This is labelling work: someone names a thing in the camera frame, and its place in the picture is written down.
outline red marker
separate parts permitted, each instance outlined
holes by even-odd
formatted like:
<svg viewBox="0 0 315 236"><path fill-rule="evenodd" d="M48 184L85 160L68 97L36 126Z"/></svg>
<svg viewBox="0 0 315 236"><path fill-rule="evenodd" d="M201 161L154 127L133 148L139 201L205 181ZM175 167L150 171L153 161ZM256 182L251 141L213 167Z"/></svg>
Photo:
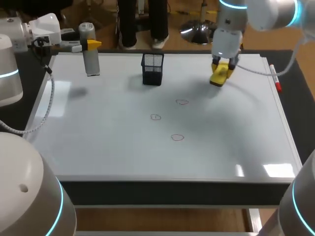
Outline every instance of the red marker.
<svg viewBox="0 0 315 236"><path fill-rule="evenodd" d="M270 71L271 71L272 74L276 74L276 70L275 70L274 65L270 65L269 68L270 68ZM272 78L274 79L274 82L275 82L275 86L276 86L277 91L278 91L278 92L282 92L281 84L280 84L280 82L279 82L278 77L275 75L275 76L273 76Z"/></svg>

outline spray can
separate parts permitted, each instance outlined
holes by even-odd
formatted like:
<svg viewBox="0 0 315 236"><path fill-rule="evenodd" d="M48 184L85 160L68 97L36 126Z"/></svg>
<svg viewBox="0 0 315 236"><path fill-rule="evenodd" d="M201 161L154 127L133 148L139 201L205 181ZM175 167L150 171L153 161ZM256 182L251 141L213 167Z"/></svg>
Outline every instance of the spray can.
<svg viewBox="0 0 315 236"><path fill-rule="evenodd" d="M92 23L82 23L79 26L80 39L96 39L95 27ZM97 49L83 51L83 60L87 76L99 75L99 61Z"/></svg>

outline person's legs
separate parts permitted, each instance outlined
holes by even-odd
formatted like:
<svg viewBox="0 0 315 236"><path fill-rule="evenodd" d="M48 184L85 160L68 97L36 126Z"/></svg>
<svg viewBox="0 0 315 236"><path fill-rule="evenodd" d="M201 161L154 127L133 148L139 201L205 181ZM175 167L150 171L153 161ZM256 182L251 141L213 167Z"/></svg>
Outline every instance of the person's legs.
<svg viewBox="0 0 315 236"><path fill-rule="evenodd" d="M116 34L121 47L132 48L137 43L135 11L136 0L117 0Z"/></svg>
<svg viewBox="0 0 315 236"><path fill-rule="evenodd" d="M162 48L168 39L167 0L149 0L148 2L151 37L154 39L153 47Z"/></svg>

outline white table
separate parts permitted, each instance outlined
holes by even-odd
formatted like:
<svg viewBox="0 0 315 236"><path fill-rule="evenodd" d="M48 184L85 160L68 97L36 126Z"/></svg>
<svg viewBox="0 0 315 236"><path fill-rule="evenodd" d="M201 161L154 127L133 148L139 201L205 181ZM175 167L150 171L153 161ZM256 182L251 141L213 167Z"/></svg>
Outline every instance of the white table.
<svg viewBox="0 0 315 236"><path fill-rule="evenodd" d="M100 54L101 75L88 78L81 55L52 59L50 117L25 138L61 182L292 182L302 164L272 78L236 68L218 88L210 55L166 54L162 86L150 87L141 58ZM270 72L259 55L240 64ZM42 119L50 89L42 85L27 128Z"/></svg>

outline wooden floor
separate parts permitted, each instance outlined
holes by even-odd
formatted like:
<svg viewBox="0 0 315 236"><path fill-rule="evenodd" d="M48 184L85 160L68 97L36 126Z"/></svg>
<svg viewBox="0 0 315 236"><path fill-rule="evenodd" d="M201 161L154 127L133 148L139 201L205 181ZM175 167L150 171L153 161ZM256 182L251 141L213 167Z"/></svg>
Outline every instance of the wooden floor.
<svg viewBox="0 0 315 236"><path fill-rule="evenodd" d="M116 0L105 0L102 8L116 9ZM172 11L198 11L200 0L169 0ZM209 10L216 10L217 1L209 0ZM82 10L76 10L77 16ZM184 41L180 34L180 25L198 16L172 14L169 17L170 39L165 50L210 50L211 45L194 45ZM209 20L215 21L215 14L208 14ZM103 49L116 47L115 17L108 17L106 26L97 31L97 39L102 41ZM245 49L293 49L301 37L297 29L280 29L271 32L256 32L248 27L244 37ZM150 48L150 33L137 35L138 49ZM313 61L315 44L301 46L297 60L307 83L315 95L315 77ZM273 209L260 210L262 222L266 222ZM78 230L82 231L213 231L244 232L247 230L241 209L78 209Z"/></svg>

